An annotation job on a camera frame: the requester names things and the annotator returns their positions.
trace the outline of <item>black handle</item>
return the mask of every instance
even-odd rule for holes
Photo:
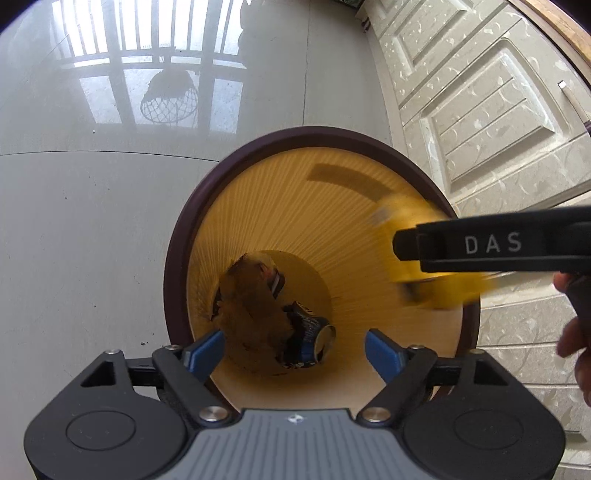
[[[591,274],[591,207],[424,223],[398,231],[394,254],[424,272],[562,271]]]

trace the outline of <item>cabinet handle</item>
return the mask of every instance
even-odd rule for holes
[[[562,90],[562,93],[565,95],[567,100],[573,106],[574,111],[577,112],[577,115],[579,116],[581,121],[585,124],[585,127],[587,128],[587,132],[589,132],[591,134],[591,119],[589,118],[589,115],[584,110],[584,108],[581,106],[581,104],[579,103],[577,98],[574,96],[574,93],[572,92],[572,90],[569,88],[568,85],[566,85],[566,82],[564,80],[562,80],[562,82],[560,82],[558,84],[558,86]]]

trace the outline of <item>wooden trim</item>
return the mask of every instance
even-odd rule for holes
[[[507,0],[563,52],[591,85],[591,35],[550,0]]]

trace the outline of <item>gray gripper plate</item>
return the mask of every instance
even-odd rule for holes
[[[347,410],[247,410],[204,430],[160,480],[433,480],[387,430]]]

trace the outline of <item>dark brown rim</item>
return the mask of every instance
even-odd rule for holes
[[[220,162],[195,188],[178,217],[164,266],[164,316],[171,343],[193,343],[187,311],[187,272],[197,230],[222,190],[255,163],[272,155],[306,147],[348,150],[380,162],[396,172],[426,200],[457,218],[439,188],[407,157],[371,137],[334,127],[296,127],[253,140]],[[480,328],[480,300],[465,305],[456,356],[476,346]]]

